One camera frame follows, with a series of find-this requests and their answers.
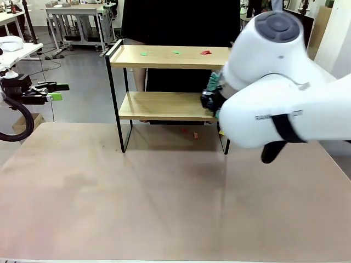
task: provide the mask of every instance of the beige tabletop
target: beige tabletop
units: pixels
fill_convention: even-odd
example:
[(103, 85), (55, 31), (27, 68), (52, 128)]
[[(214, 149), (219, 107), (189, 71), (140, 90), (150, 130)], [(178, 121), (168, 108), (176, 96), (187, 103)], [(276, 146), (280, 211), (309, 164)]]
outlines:
[(223, 155), (211, 126), (135, 125), (118, 146), (115, 124), (41, 124), (1, 169), (0, 256), (351, 259), (351, 184), (317, 142), (269, 165)]

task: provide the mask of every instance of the person's leg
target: person's leg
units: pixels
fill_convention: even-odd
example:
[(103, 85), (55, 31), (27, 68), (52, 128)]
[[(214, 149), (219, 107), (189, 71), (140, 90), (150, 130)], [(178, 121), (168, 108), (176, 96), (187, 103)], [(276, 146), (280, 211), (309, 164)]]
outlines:
[[(126, 39), (128, 45), (145, 45), (145, 43), (135, 41), (132, 39)], [(145, 91), (145, 79), (146, 79), (146, 69), (145, 68), (133, 68), (133, 75), (135, 81), (135, 87), (138, 92)]]

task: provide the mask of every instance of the top shelf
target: top shelf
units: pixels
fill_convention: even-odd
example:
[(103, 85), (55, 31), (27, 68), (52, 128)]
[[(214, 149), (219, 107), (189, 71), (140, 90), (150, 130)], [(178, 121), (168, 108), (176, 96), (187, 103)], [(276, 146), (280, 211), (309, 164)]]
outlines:
[[(204, 50), (212, 54), (201, 55)], [(162, 45), (122, 45), (111, 57), (112, 67), (183, 68), (217, 70), (228, 60), (229, 48), (174, 47)]]

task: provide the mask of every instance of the black metal frame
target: black metal frame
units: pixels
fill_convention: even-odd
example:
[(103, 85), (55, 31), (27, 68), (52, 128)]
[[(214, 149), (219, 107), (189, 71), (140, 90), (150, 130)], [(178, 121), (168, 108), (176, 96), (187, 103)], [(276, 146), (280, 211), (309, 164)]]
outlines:
[[(129, 138), (131, 137), (131, 132), (133, 129), (133, 120), (129, 120), (129, 123), (131, 125), (131, 128), (129, 129), (127, 133), (126, 140), (123, 140), (123, 134), (122, 134), (122, 128), (121, 128), (121, 120), (120, 120), (120, 115), (118, 113), (118, 105), (117, 105), (117, 98), (116, 98), (116, 92), (115, 92), (115, 84), (114, 84), (114, 77), (112, 75), (112, 69), (111, 69), (111, 63), (110, 63), (110, 58), (116, 53), (117, 49), (123, 45), (123, 40), (120, 39), (118, 42), (106, 53), (105, 55), (105, 60), (106, 60), (106, 67), (107, 67), (107, 73), (109, 75), (109, 81), (110, 81), (110, 88), (111, 88), (111, 95), (112, 95), (112, 102), (114, 103), (114, 110), (115, 110), (115, 116), (116, 116), (116, 123), (117, 123), (117, 130), (118, 130), (118, 136), (120, 138), (120, 144), (121, 144), (121, 150), (123, 153), (126, 152)], [(128, 76), (127, 76), (127, 68), (123, 68), (123, 76), (124, 76), (124, 86), (126, 87), (126, 92), (129, 91), (129, 85), (128, 85)], [(218, 132), (220, 131), (219, 127), (219, 122), (217, 122), (217, 130)], [(227, 139), (227, 144), (225, 145), (225, 148), (222, 143), (222, 138), (219, 135), (219, 140), (220, 144), (222, 145), (222, 149), (225, 155), (228, 154), (229, 151), (229, 145), (230, 145), (230, 140)]]

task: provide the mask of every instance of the white robotic arm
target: white robotic arm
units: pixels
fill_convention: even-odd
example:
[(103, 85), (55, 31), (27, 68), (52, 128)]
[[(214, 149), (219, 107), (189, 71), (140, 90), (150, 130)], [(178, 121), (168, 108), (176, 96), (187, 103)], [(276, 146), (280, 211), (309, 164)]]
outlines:
[(264, 146), (264, 163), (288, 142), (351, 139), (351, 75), (324, 83), (303, 43), (294, 16), (255, 17), (234, 43), (212, 95), (226, 136), (245, 148)]

